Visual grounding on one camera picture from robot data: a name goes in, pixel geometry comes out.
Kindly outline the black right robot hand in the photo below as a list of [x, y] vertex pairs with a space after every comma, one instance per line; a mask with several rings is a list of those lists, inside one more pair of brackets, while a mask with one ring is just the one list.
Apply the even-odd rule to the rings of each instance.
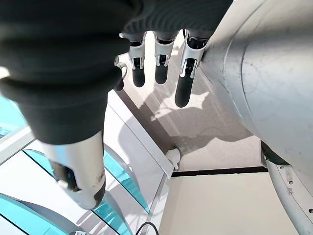
[[229, 0], [3, 0], [0, 91], [43, 143], [61, 188], [91, 210], [105, 193], [103, 128], [115, 65], [148, 30], [212, 34]]

